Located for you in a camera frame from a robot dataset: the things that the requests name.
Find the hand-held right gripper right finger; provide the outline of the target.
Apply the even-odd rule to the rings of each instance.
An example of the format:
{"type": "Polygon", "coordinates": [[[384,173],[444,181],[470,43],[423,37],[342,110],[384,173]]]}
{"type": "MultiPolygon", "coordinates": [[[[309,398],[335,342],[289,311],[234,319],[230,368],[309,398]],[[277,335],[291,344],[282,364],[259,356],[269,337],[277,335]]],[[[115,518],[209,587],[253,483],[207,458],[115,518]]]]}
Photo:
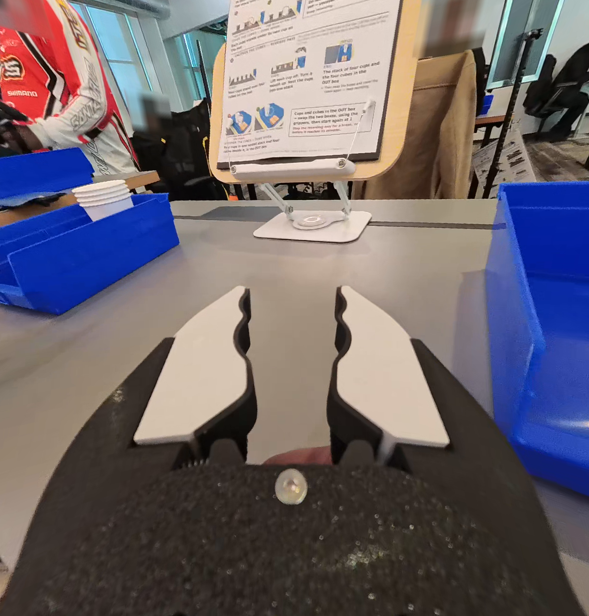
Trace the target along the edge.
{"type": "Polygon", "coordinates": [[[350,286],[337,289],[327,422],[333,459],[354,441],[387,465],[403,445],[444,450],[448,432],[407,331],[350,286]]]}

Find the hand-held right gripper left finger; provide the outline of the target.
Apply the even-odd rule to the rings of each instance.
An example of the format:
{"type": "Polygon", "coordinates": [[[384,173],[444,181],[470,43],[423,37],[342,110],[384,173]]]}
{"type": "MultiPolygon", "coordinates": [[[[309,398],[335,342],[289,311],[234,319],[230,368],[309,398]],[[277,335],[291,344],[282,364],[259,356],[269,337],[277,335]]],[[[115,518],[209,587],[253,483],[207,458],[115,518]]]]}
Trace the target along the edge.
{"type": "Polygon", "coordinates": [[[175,334],[134,433],[135,445],[186,445],[209,461],[231,441],[246,461],[258,417],[250,349],[250,290],[237,286],[196,313],[175,334]]]}

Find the wooden document stand white base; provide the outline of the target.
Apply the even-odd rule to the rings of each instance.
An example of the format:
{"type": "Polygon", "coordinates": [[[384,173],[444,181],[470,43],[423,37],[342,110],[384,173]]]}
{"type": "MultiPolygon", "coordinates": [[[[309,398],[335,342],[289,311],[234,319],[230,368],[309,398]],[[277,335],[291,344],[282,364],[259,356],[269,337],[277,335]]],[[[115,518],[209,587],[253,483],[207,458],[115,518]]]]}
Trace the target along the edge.
{"type": "Polygon", "coordinates": [[[226,43],[213,68],[209,165],[225,184],[253,184],[280,212],[259,227],[254,236],[267,240],[317,243],[356,241],[370,223],[371,213],[353,211],[348,183],[382,175],[396,163],[404,148],[416,72],[416,39],[421,1],[402,1],[392,73],[384,116],[379,157],[353,161],[350,155],[315,159],[269,159],[229,163],[218,168],[222,135],[222,95],[226,43]]]}

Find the wooden desk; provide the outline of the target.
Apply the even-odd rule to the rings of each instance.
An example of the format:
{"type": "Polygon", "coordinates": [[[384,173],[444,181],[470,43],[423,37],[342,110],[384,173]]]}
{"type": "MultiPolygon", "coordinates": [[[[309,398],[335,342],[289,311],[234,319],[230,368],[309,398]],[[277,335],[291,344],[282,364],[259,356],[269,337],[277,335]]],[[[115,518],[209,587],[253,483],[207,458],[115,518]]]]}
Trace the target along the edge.
{"type": "MultiPolygon", "coordinates": [[[[94,183],[107,181],[124,181],[132,193],[142,193],[160,181],[156,171],[141,171],[119,175],[104,175],[93,179],[94,183]]],[[[18,221],[33,218],[45,212],[59,210],[76,204],[76,198],[71,190],[52,196],[38,196],[24,204],[15,207],[0,207],[0,227],[5,227],[18,221]]]]}

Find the printed paper sheet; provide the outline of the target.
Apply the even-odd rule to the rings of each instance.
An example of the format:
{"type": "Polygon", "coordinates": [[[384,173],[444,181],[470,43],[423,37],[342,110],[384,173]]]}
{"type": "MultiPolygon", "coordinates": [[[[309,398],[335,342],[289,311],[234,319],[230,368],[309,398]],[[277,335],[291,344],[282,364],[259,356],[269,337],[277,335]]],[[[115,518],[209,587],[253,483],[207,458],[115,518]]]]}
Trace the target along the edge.
{"type": "MultiPolygon", "coordinates": [[[[497,142],[490,143],[473,154],[473,171],[481,187],[484,187],[486,183],[496,146],[497,142]]],[[[502,183],[534,183],[536,181],[537,178],[521,131],[517,125],[514,125],[506,135],[491,193],[495,195],[497,186],[502,183]]]]}

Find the beige jacket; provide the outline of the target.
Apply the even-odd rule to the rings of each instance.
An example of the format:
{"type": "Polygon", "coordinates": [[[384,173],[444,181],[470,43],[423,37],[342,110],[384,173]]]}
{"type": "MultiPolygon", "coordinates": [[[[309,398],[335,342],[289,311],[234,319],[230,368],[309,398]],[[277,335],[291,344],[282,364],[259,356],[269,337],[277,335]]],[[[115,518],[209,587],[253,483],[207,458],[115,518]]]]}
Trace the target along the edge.
{"type": "Polygon", "coordinates": [[[353,198],[465,199],[476,104],[472,50],[419,60],[404,148],[391,169],[373,179],[355,182],[353,198]]]}

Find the printed instruction sheet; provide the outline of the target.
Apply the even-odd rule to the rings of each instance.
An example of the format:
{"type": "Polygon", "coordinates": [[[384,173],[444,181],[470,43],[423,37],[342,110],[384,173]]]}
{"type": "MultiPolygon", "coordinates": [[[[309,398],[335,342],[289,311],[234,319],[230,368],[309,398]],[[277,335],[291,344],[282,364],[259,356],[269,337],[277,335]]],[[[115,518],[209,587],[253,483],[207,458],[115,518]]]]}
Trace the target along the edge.
{"type": "Polygon", "coordinates": [[[231,1],[218,168],[380,154],[401,1],[231,1]]]}

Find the black tripod pole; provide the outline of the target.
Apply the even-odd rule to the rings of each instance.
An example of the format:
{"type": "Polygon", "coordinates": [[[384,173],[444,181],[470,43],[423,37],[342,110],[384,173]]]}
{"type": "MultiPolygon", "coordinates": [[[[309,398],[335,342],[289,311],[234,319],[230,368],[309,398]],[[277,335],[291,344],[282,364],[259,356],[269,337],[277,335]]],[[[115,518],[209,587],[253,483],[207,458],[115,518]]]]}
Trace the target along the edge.
{"type": "Polygon", "coordinates": [[[481,149],[488,149],[490,146],[494,147],[491,161],[489,162],[487,170],[482,174],[483,198],[489,197],[493,183],[499,177],[501,151],[506,143],[508,132],[514,121],[516,102],[525,78],[532,47],[545,33],[544,28],[537,28],[525,31],[511,38],[506,33],[507,28],[507,25],[504,23],[499,26],[493,47],[491,64],[487,71],[487,82],[485,87],[486,90],[511,87],[511,94],[508,99],[506,111],[499,116],[482,115],[475,121],[475,130],[480,128],[485,129],[485,134],[481,142],[481,149]],[[510,79],[500,81],[493,76],[497,73],[501,64],[511,68],[510,79]]]}

